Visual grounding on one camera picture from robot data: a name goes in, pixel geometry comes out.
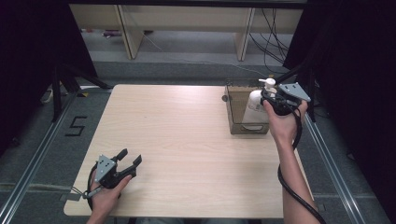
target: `gray floor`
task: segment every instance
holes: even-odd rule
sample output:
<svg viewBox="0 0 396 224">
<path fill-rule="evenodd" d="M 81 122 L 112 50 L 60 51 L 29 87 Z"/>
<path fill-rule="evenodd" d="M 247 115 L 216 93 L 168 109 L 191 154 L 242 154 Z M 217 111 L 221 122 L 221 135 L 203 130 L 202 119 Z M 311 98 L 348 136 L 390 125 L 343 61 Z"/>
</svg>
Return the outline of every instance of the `gray floor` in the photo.
<svg viewBox="0 0 396 224">
<path fill-rule="evenodd" d="M 103 31 L 82 33 L 90 51 L 99 78 L 108 84 L 177 84 L 177 85 L 224 85 L 225 78 L 259 78 L 287 71 L 281 63 L 264 57 L 252 41 L 247 46 L 247 57 L 236 60 L 232 34 L 197 32 L 153 32 L 147 34 L 137 58 L 129 60 L 121 37 L 105 38 Z M 291 35 L 281 35 L 285 45 Z M 278 57 L 279 50 L 269 46 Z M 81 85 L 91 85 L 84 80 Z M 79 166 L 84 159 L 97 123 L 106 106 L 110 93 L 91 92 L 87 97 L 73 98 L 66 111 L 59 131 L 50 143 L 44 160 L 39 164 L 30 188 L 24 195 L 11 223 L 84 223 L 86 217 L 68 217 L 61 201 L 73 185 Z M 63 97 L 67 102 L 72 96 Z M 390 223 L 372 193 L 356 163 L 347 157 L 348 149 L 328 117 L 325 108 L 317 108 L 317 125 L 356 200 L 366 223 Z M 79 137 L 71 129 L 75 116 L 83 116 L 78 125 L 84 126 Z M 30 159 L 34 156 L 51 125 L 52 104 L 39 107 L 19 136 L 21 144 L 11 147 L 0 159 L 0 202 L 9 197 L 13 186 L 20 180 Z M 323 159 L 318 153 L 311 134 L 305 128 L 299 152 L 309 185 L 320 213 L 327 223 L 352 223 L 337 193 Z M 264 219 L 262 223 L 282 223 L 281 219 Z M 127 218 L 118 218 L 127 223 Z"/>
</svg>

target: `transparent box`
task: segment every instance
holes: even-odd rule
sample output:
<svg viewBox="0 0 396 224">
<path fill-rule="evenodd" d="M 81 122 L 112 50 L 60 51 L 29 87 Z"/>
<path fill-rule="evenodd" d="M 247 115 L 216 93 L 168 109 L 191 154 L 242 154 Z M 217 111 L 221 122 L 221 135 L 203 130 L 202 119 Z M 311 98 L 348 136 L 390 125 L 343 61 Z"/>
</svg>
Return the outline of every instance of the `transparent box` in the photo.
<svg viewBox="0 0 396 224">
<path fill-rule="evenodd" d="M 223 101 L 227 105 L 228 121 L 231 134 L 267 134 L 268 123 L 242 123 L 252 91 L 261 90 L 257 79 L 229 79 L 225 86 Z M 260 127 L 258 130 L 247 129 L 246 126 Z"/>
</svg>

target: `black curtain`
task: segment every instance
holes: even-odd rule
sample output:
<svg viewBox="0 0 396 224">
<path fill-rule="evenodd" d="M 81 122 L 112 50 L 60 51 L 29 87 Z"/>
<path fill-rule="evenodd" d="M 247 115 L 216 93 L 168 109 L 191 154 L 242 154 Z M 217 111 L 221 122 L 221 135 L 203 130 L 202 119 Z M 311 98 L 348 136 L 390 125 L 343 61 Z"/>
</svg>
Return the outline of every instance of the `black curtain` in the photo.
<svg viewBox="0 0 396 224">
<path fill-rule="evenodd" d="M 396 1 L 344 1 L 337 10 L 332 43 L 315 62 L 316 79 L 332 120 L 396 223 Z M 321 12 L 303 16 L 285 61 L 289 68 L 308 55 L 306 46 L 319 30 L 309 26 L 323 21 Z"/>
<path fill-rule="evenodd" d="M 329 1 L 328 4 L 323 4 L 314 7 L 306 7 L 303 10 L 300 21 L 297 25 L 296 31 L 290 42 L 290 50 L 283 63 L 283 66 L 292 69 L 300 65 L 313 44 L 317 41 L 318 34 L 329 18 L 331 12 L 334 11 L 335 2 Z"/>
<path fill-rule="evenodd" d="M 55 66 L 73 65 L 93 77 L 96 72 L 66 2 L 1 1 L 0 22 L 2 155 L 40 105 Z"/>
</svg>

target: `human arm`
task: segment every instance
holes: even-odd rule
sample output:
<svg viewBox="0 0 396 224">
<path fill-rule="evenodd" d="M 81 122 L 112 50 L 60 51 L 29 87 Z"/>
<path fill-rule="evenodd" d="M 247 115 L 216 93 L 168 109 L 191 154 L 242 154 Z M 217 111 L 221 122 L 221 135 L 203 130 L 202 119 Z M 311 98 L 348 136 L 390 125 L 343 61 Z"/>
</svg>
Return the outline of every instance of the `human arm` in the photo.
<svg viewBox="0 0 396 224">
<path fill-rule="evenodd" d="M 121 182 L 114 189 L 101 189 L 92 197 L 92 213 L 87 224 L 102 224 L 105 223 L 108 215 L 116 206 L 121 191 L 128 185 L 132 179 L 131 175 L 125 176 Z M 91 190 L 99 187 L 99 184 L 92 181 Z"/>
<path fill-rule="evenodd" d="M 270 132 L 276 142 L 283 178 L 293 191 L 312 207 L 315 207 L 292 146 L 297 132 L 295 117 L 292 114 L 287 116 L 277 115 L 267 101 L 264 101 L 263 105 L 268 113 Z M 296 112 L 297 115 L 301 116 L 301 119 L 304 117 L 306 109 L 307 103 L 303 101 L 299 106 L 300 112 Z M 282 195 L 285 223 L 318 223 L 317 219 L 285 189 L 283 189 Z"/>
</svg>

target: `aluminum rail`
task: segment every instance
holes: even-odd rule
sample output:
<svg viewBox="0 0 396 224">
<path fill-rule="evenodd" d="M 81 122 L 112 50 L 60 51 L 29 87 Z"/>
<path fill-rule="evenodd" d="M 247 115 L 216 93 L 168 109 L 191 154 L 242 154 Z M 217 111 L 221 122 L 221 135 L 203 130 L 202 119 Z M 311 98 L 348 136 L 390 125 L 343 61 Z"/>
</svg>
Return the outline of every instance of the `aluminum rail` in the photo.
<svg viewBox="0 0 396 224">
<path fill-rule="evenodd" d="M 18 181 L 15 188 L 12 190 L 10 196 L 7 201 L 3 204 L 0 213 L 0 220 L 3 224 L 8 224 L 13 218 L 15 212 L 17 211 L 26 191 L 29 188 L 29 184 L 32 182 L 35 174 L 37 173 L 42 161 L 44 160 L 47 152 L 50 148 L 51 143 L 53 142 L 56 133 L 60 129 L 61 125 L 64 122 L 64 117 L 69 109 L 70 105 L 76 99 L 77 93 L 70 93 L 69 98 L 64 103 L 64 111 L 60 115 L 60 117 L 52 122 L 49 126 L 49 130 L 41 141 L 35 155 L 30 160 L 28 166 L 26 167 L 23 175 Z"/>
<path fill-rule="evenodd" d="M 312 135 L 312 138 L 315 141 L 315 144 L 318 147 L 318 152 L 321 158 L 323 159 L 323 162 L 330 175 L 330 178 L 334 183 L 334 186 L 340 196 L 342 203 L 344 204 L 344 207 L 346 209 L 347 214 L 349 215 L 351 222 L 354 224 L 366 223 L 355 198 L 353 197 L 351 191 L 349 190 L 347 183 L 345 182 L 334 159 L 332 158 L 332 154 L 330 150 L 327 148 L 327 145 L 320 134 L 317 124 L 312 122 L 311 118 L 309 118 L 307 114 L 305 114 L 305 123 L 306 126 L 308 127 L 309 132 Z"/>
</svg>

